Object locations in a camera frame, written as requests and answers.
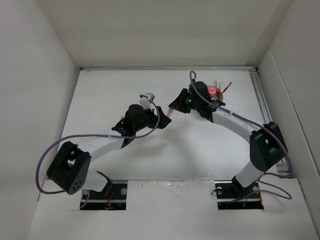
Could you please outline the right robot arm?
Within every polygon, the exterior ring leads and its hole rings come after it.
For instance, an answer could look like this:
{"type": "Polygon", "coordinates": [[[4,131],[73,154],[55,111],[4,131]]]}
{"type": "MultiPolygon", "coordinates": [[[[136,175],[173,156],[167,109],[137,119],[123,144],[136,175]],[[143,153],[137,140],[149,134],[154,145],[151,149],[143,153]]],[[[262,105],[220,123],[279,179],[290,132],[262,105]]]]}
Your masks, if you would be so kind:
{"type": "Polygon", "coordinates": [[[231,180],[231,191],[237,198],[244,197],[250,187],[271,167],[288,157],[279,126],[275,122],[259,124],[227,110],[222,92],[202,81],[193,81],[183,88],[169,108],[188,114],[196,111],[213,124],[227,128],[249,144],[249,162],[231,180]]]}

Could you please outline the pink highlighter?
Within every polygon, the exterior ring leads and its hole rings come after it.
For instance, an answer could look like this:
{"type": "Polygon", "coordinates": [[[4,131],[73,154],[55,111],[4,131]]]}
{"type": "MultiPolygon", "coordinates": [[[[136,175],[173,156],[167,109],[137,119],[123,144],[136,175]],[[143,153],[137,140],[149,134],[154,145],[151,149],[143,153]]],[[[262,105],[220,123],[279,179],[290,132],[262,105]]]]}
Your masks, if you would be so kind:
{"type": "Polygon", "coordinates": [[[167,116],[168,118],[171,118],[173,112],[174,112],[174,109],[173,109],[173,108],[169,108],[168,111],[167,111],[166,116],[167,116]]]}
{"type": "Polygon", "coordinates": [[[214,86],[209,86],[208,87],[208,93],[211,98],[215,98],[217,95],[217,89],[214,86]]]}

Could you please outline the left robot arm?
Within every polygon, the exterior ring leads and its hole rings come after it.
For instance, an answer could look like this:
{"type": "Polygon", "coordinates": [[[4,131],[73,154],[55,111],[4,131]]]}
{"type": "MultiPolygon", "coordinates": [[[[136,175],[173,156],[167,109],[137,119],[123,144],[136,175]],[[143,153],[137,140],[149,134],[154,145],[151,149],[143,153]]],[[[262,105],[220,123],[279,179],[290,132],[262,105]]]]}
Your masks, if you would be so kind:
{"type": "Polygon", "coordinates": [[[100,198],[107,198],[112,191],[112,180],[104,173],[89,173],[90,164],[98,158],[129,145],[137,132],[145,129],[164,129],[171,119],[161,107],[144,109],[141,105],[130,105],[122,118],[111,129],[111,135],[96,137],[87,142],[62,144],[46,175],[63,191],[73,195],[79,190],[94,191],[100,198]]]}

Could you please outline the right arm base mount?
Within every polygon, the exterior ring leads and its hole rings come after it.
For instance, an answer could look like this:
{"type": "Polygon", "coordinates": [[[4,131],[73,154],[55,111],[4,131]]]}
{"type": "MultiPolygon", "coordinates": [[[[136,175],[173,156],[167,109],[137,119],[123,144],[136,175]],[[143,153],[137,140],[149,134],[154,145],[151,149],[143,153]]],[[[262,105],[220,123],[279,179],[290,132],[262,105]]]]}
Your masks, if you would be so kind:
{"type": "Polygon", "coordinates": [[[237,188],[231,180],[219,180],[214,183],[215,189],[211,192],[216,197],[219,210],[263,210],[263,202],[259,193],[259,185],[254,182],[247,188],[237,188]]]}

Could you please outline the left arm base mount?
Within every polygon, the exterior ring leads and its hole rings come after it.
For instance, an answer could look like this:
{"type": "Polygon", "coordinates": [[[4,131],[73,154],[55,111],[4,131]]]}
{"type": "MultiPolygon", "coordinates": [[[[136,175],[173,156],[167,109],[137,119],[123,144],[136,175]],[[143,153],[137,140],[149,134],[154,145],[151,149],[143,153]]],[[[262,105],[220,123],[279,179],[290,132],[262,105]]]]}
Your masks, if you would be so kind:
{"type": "Polygon", "coordinates": [[[79,209],[84,211],[124,211],[127,206],[128,181],[112,180],[101,171],[87,177],[79,209]]]}

